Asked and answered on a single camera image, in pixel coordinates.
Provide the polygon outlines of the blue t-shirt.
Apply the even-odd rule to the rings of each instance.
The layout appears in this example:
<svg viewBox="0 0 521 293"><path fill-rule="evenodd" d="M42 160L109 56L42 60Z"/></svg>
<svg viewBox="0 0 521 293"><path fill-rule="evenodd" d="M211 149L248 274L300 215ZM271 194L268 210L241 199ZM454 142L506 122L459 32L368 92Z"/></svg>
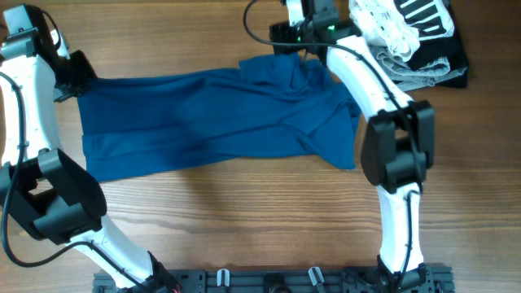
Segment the blue t-shirt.
<svg viewBox="0 0 521 293"><path fill-rule="evenodd" d="M77 100L99 181L236 158L316 155L352 169L360 109L316 59L262 55L235 68L100 79Z"/></svg>

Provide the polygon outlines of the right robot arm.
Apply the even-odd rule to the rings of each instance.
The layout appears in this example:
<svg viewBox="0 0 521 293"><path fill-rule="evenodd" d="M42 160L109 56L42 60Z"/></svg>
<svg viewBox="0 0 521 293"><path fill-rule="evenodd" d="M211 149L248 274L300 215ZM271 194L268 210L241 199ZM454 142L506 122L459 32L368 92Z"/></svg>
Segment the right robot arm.
<svg viewBox="0 0 521 293"><path fill-rule="evenodd" d="M433 107L394 85L352 21L272 24L269 44L277 54L306 50L316 55L353 96L367 122L362 170L380 202L377 286L381 292L402 292L425 284L418 221L423 183L434 160Z"/></svg>

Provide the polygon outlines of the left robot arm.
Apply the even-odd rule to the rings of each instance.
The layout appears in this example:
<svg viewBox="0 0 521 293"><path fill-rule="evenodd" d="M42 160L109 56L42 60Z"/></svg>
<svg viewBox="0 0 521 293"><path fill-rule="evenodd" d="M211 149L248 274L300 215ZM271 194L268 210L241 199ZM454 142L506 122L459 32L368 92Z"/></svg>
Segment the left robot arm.
<svg viewBox="0 0 521 293"><path fill-rule="evenodd" d="M101 186L64 151L55 104L84 94L97 76L79 50L69 52L47 11L29 4L3 13L1 90L6 143L1 158L1 244L20 267L8 238L14 220L59 254L77 250L113 280L119 292L179 292L181 283L107 215Z"/></svg>

